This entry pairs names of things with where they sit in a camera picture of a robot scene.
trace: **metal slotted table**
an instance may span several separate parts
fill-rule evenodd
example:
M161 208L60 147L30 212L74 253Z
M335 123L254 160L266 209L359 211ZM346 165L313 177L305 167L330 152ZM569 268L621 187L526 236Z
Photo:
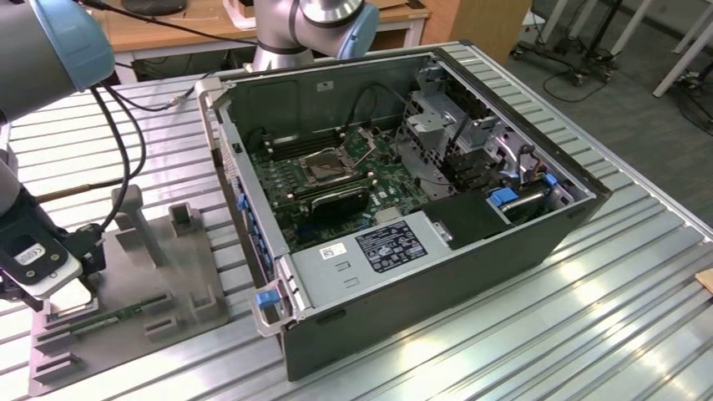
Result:
M710 399L713 296L694 281L713 264L710 228L651 186L473 47L442 45L614 196L545 262L302 381L289 383L273 338L254 330L251 282L201 132L197 104L135 111L149 159L135 183L146 218L189 201L206 218L230 323L88 378L46 399ZM118 87L167 101L185 77ZM137 136L110 103L129 153ZM34 194L119 174L104 117L77 94L18 120L10 145ZM101 218L109 191L48 205L58 225ZM0 399L26 397L30 312L0 305Z

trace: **warning label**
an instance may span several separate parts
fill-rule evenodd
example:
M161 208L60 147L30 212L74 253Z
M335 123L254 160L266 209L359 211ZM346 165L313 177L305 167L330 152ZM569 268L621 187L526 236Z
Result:
M399 221L365 236L358 236L355 242L366 259L369 259L370 266L378 273L383 273L427 255L405 221Z

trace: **white sticker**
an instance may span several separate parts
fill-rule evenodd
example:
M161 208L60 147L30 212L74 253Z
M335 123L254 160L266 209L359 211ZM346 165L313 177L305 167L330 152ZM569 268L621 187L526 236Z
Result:
M326 248L319 249L319 253L322 254L322 259L326 261L334 256L339 256L343 253L346 253L346 248L343 247L343 244L339 242L338 244L334 244L333 246L327 246Z
M42 257L45 253L46 250L44 249L44 246L37 243L21 251L17 256L14 256L14 260L17 263L20 263L20 265L28 266L33 261Z

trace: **black cable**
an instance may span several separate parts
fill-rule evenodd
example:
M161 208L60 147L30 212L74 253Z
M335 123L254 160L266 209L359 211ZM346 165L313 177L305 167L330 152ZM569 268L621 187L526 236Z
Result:
M198 78L198 80L207 78L207 76L210 76L215 72L217 71L210 71L210 72L205 73ZM106 89L106 92L109 92L109 94L112 94L112 96L115 95L117 98L123 100L134 108L141 109L143 111L149 111L151 113L157 113L159 111L165 111L165 110L170 109L173 106L178 105L185 99L187 99L187 97L190 97L190 95L193 94L193 91L195 90L195 87L194 87L194 85L191 85L190 89L187 89L183 94L181 94L179 96L175 96L175 98L173 98L173 100L170 102L167 102L166 104L162 104L158 107L142 106L142 105L137 104L130 99L127 99L122 94L119 94L110 86L105 86L105 89Z
M534 54L535 54L537 56L539 56L541 58L545 58L545 59L547 59L547 60L550 60L550 61L554 61L554 62L562 64L562 65L566 66L570 70L574 70L574 69L575 69L574 66L573 66L570 63L567 63L565 60L559 60L558 58L550 56L550 55L546 54L546 53L538 52L537 50L530 49L530 48L529 48L526 51L530 52L530 53L534 53Z
M381 84L379 82L369 82L358 89L358 93L355 94L354 102L353 102L350 110L349 110L349 116L346 117L346 121L343 122L343 125L342 125L342 129L341 129L342 132L346 132L346 130L349 129L350 125L354 123L358 103L361 102L361 98L363 97L363 94L369 90L373 90L373 88L385 89L387 92L390 92L393 94L393 96L405 105L405 107L407 109L410 109L410 111L415 111L413 109L413 106L410 105L409 101L403 98L403 96L401 96L401 94L390 86L387 86L385 84Z
M581 8L586 4L586 2L587 2L587 0L581 0L579 5L574 9L574 14L571 15L571 19L569 20L569 24L566 25L566 34L569 34L569 29L571 29L571 26L574 25L574 21L579 17Z
M151 78L155 78L155 79L165 79L166 78L166 76L155 69L153 71L143 70L143 69L137 69L131 65L123 64L123 63L113 63L113 65L115 65L118 67L123 67L125 69L131 69L137 73L145 74L145 75L147 75L147 76L150 76Z
M705 109L705 107L702 106L702 104L695 100L695 98L690 95L690 94L686 94L687 98L690 99L690 101L693 102L693 104L695 105L695 107L702 111L702 113L705 114L705 116L713 120L713 114L710 114L710 112Z
M683 100L687 98L690 100L693 100L693 98L690 97L690 94L687 93L687 91L683 89L683 88L678 88L678 92L679 94L675 96L675 105L678 107L678 112L681 113L681 116L689 121L689 123L695 127L698 128L706 135L709 136L713 136L713 132L710 132L710 129L706 128L705 126L702 126L694 119L693 117L689 116L689 114L686 113L686 110L683 108ZM699 104L695 105L698 107L698 109L701 109L701 111L706 114L706 117L709 117L709 112L707 110L705 110L702 108L702 106Z
M537 38L534 39L534 45L543 48L546 46L546 43L542 40L542 31L539 31L539 25L537 24L537 18L534 16L533 10L534 10L534 0L533 0L533 5L530 7L530 14L533 15L534 30L537 31Z
M554 74L551 77L549 77L547 79L545 79L545 82L542 82L542 90L545 90L546 94L549 94L553 98L555 98L557 100L561 100L562 102L567 102L567 103L579 103L579 102L583 102L586 99L589 99L597 92L599 92L607 85L607 82L605 82L599 88L594 89L591 92L589 92L585 96L582 96L581 98L578 99L565 99L565 98L561 98L559 96L557 96L555 94L553 94L553 92L549 90L549 88L546 87L546 84L549 84L549 82L561 77L562 75L566 75L570 73L570 70L567 71L562 71L561 73L557 73Z
M459 122L458 130L455 131L455 134L447 141L447 145L445 146L445 155L443 158L446 158L450 153L453 153L453 150L455 149L455 144L458 143L459 135L463 134L465 126L467 125L467 116L463 116L463 120Z
M251 129L247 131L247 134L245 135L245 140L242 141L242 144L245 145L245 147L246 147L249 150L253 149L251 141L253 141L254 133L255 133L257 131L261 131L261 132L262 132L262 135L266 135L266 134L267 134L267 130L265 129L265 127L254 127L254 128L251 128Z
M101 113L104 114L104 117L106 118L106 123L109 124L109 129L112 130L113 139L115 140L115 145L118 147L118 153L121 154L121 164L123 165L123 177L121 179L121 189L118 190L118 196L115 201L113 202L112 211L109 211L109 214L106 215L104 222L101 223L101 226L98 226L98 229L101 232L106 230L106 227L112 224L113 218L118 214L118 209L121 208L121 205L123 204L125 199L125 192L129 188L129 176L130 176L130 166L129 166L129 155L125 151L125 145L123 140L121 139L121 133L118 132L118 127L115 126L115 122L113 121L112 112L106 108L106 104L104 102L104 99L101 99L101 95L98 94L97 87L92 86L90 88L92 95L94 100L97 101L98 108L101 109Z
M179 77L187 73L187 69L190 68L191 62L193 62L193 54L190 53L190 55L187 55L186 66L183 67L182 72L178 74Z
M104 82L100 83L101 87L106 91L106 93L112 96L113 100L118 104L118 107L121 108L121 111L123 111L125 116L131 121L133 129L135 130L135 135L138 136L138 148L139 148L139 157L138 157L138 164L135 165L135 168L133 169L131 173L129 174L129 180L133 180L138 174L141 173L143 166L146 165L146 137L143 136L143 131L141 130L141 127L138 125L138 121L135 120L135 117L133 117L131 111L127 107L125 107L123 101L118 97L118 93L113 88L106 85ZM92 185L92 189L96 190L98 188L105 188L108 186L114 186L121 184L121 179L105 181L97 184Z
M705 68L701 70L701 73L698 74L698 82L703 83L705 79L709 77L710 73L713 72L713 63L705 66Z
M138 14L129 13L127 11L125 11L125 10L122 10L119 8L112 7L110 5L108 5L104 2L101 2L101 0L82 0L81 4L84 4L85 6L88 6L90 8L96 8L97 10L110 11L112 13L121 14L125 17L129 17L129 18L133 18L133 19L138 19L139 21L143 21L145 23L154 23L155 25L159 25L162 27L178 29L179 31L191 33L193 35L198 35L198 36L202 36L205 38L210 38L210 39L214 39L214 40L222 40L225 42L235 42L235 43L249 44L249 45L253 45L253 46L257 44L251 40L223 38L222 36L214 36L214 35L211 35L209 33L205 33L205 32L201 32L201 31L195 31L194 29L183 28L179 25L173 25L171 23L165 23L165 22L162 22L162 21L159 21L157 19L142 17Z

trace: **wire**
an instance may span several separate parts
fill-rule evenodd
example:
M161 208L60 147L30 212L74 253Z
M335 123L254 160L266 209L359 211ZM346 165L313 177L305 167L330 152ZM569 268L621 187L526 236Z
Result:
M358 103L361 102L363 94L369 90L373 90L373 88L385 89L387 92L390 92L390 94L393 94L393 96L405 105L405 107L407 109L410 109L410 111L415 111L413 106L410 105L409 101L403 98L403 96L401 96L401 94L390 86L387 86L385 84L381 84L379 82L369 82L361 87L361 89L358 89L358 93L355 94L354 102L353 102L350 110L349 110L349 116L346 117L346 121L343 122L343 125L342 125L342 128L341 128L341 132L346 132L346 130L349 129L350 125L354 123Z
M537 31L537 38L534 39L534 45L543 48L546 46L546 43L542 40L542 31L539 31L539 25L537 24L537 17L534 16L533 9L534 9L534 0L533 0L533 5L530 7L530 14L533 15L534 30Z
M137 73L142 73L142 74L145 74L145 75L147 75L147 76L150 76L151 78L155 78L155 79L165 79L166 78L166 76L157 69L153 69L147 65L142 65L142 67L147 67L149 69L137 69L131 65L123 64L123 63L113 63L113 65L115 65L117 67L122 67L125 69L131 69Z
M211 74L214 74L217 71L210 71L209 73L205 73L199 78L198 80L201 79L205 79L207 78L207 76L210 76ZM123 100L129 105L131 105L134 108L137 109L141 109L143 111L149 111L151 113L157 113L159 111L165 111L167 109L170 109L173 106L181 104L189 97L190 95L193 94L193 91L195 90L195 87L194 85L190 86L190 89L186 90L186 92L178 96L175 96L170 102L167 102L166 104L162 104L161 106L158 107L150 107L150 106L142 106L139 104L137 104L135 102L133 102L130 99L127 99L122 94L119 94L110 86L105 86L105 89L106 89L106 92L109 92L109 94L112 95L112 97L115 97L115 98L119 98L121 100Z
M695 105L695 107L702 111L702 113L705 114L705 116L709 118L709 119L713 119L713 115L710 114L710 112L705 109L705 107L702 106L702 104L695 100L695 98L690 95L690 94L686 94L687 98L690 99L690 101L693 102L693 104Z
M186 67L182 69L182 71L179 72L178 76L182 76L187 73L187 69L190 68L190 63L193 62L193 53L190 53L190 55L187 56L187 61L186 61Z
M574 21L579 17L581 8L583 7L586 2L587 2L587 0L581 0L581 3L577 6L577 9L574 10L574 14L571 15L571 19L569 20L569 24L566 25L566 29L565 29L566 33L569 33L569 29L571 29L571 26L574 25Z
M570 73L570 70L567 71L562 71L561 73L557 73L555 75L553 75L551 77L549 77L547 79L545 79L545 82L542 82L542 90L545 90L546 94L549 94L553 98L555 98L557 100L561 100L562 102L566 102L566 103L579 103L579 102L583 102L586 99L589 99L591 96L594 96L594 94L597 92L599 92L607 85L607 82L605 82L597 89L594 89L591 92L589 92L586 95L583 95L581 98L578 99L565 99L562 97L559 97L558 95L555 95L550 90L549 88L546 87L546 84L550 83L550 81L566 74Z
M138 126L138 121L133 117L130 110L125 107L125 104L121 101L121 98L118 96L114 96L114 94L117 94L115 91L113 91L113 89L109 86L106 86L104 83L101 83L101 86L104 87L104 89L106 89L108 94L113 97L113 99L115 100L118 104L118 107L121 108L129 120L131 121L133 129L135 130L135 134L138 136L139 157L138 157L138 164L135 165L133 172L129 174L129 180L131 180L133 178L138 176L146 164L146 138L143 137L143 132L141 131L141 127ZM62 199L72 195L84 194L85 192L89 192L90 190L98 190L98 189L122 184L122 182L123 182L123 179L117 178L115 180L101 181L94 184L84 184L84 185L68 188L65 190L54 191L49 194L40 195L36 197L36 200L38 204L42 204L45 202L56 201L57 199Z
M123 165L123 177L121 178L121 188L118 190L118 196L114 199L112 211L109 211L109 214L106 215L104 219L104 222L98 226L100 231L104 232L106 230L106 227L112 224L113 218L118 214L118 209L121 208L121 205L123 204L125 192L127 191L127 188L129 188L130 166L129 166L129 155L125 151L123 140L121 139L121 133L118 132L118 127L115 126L115 122L113 121L112 112L106 108L104 99L101 99L101 95L98 94L97 87L92 86L90 91L92 91L93 98L97 101L98 108L101 109L101 113L104 114L104 117L106 118L106 123L109 124L109 129L112 130L113 139L115 140L115 145L118 147L118 153L121 154L121 164Z
M133 129L135 130L135 134L138 136L138 147L141 156L138 157L138 164L135 165L135 168L133 169L133 172L129 174L129 180L133 180L135 176L141 173L143 166L146 165L146 137L143 136L143 131L141 130L141 127L138 126L138 121L133 117L131 111L125 107L123 101L118 97L118 93L113 88L106 85L104 82L100 84L106 93L113 97L113 100L118 104L118 107L121 108L121 111L123 111L125 116L131 121ZM98 188L105 188L106 186L113 186L121 183L121 179L105 181L102 183L92 185L92 188L96 190Z
M450 182L442 183L442 182L430 181L430 180L426 180L423 177L419 177L418 175L414 175L413 177L417 178L418 180L423 181L423 182L427 182L429 184L433 184L433 185L451 186Z
M205 32L201 32L201 31L195 31L194 29L181 27L179 25L173 25L171 23L165 23L165 22L159 21L158 19L151 19L151 18L142 17L138 14L129 13L127 11L125 11L125 10L122 10L119 8L112 7L110 5L108 5L104 2L101 2L101 0L82 0L81 4L84 4L85 6L88 6L90 8L96 8L97 10L110 11L112 13L121 14L125 17L129 17L129 18L133 18L133 19L138 19L139 21L143 21L145 23L154 23L155 25L159 25L162 27L178 29L179 31L191 33L193 35L198 35L198 36L202 36L205 38L210 38L210 39L214 39L214 40L221 40L221 41L225 41L225 42L235 42L235 43L241 43L241 44L249 44L249 45L253 45L253 46L257 44L251 40L223 38L222 36L215 36L215 35L211 35L209 33L205 33Z
M689 116L689 114L686 113L686 110L683 108L683 100L686 98L689 98L690 100L694 101L693 97L690 96L690 94L687 94L687 92L685 91L683 88L679 88L678 90L679 94L675 96L677 99L675 99L675 105L678 106L678 112L681 113L681 116L689 121L689 123L697 127L706 135L709 136L713 136L713 132L710 132L710 129L707 129L705 126L702 126L694 119L693 117ZM695 106L698 107L698 109L701 109L701 111L706 114L706 116L709 115L709 112L707 110L705 110L702 108L702 106L697 103L697 101L694 101L695 103Z
M547 60L550 60L550 61L554 61L554 62L562 64L562 65L566 66L570 70L574 70L574 66L573 66L570 63L567 63L565 60L559 60L559 59L555 58L554 56L550 56L550 55L546 54L546 53L538 52L537 50L534 50L534 49L531 49L531 48L529 48L526 51L530 52L530 53L534 53L534 54L535 54L537 56L539 56L541 58L545 58L545 59L547 59Z
M467 116L463 117L463 120L459 122L458 130L455 131L455 134L447 141L447 145L445 146L443 158L446 158L450 155L450 153L453 153L453 150L455 149L455 144L458 143L459 135L463 134L466 125L467 125Z
M254 127L251 128L249 131L247 131L247 134L245 135L245 140L242 141L245 147L247 149L251 149L251 143L253 143L253 137L254 137L254 133L257 131L261 131L262 132L262 135L266 135L267 134L267 130L265 129L265 127Z

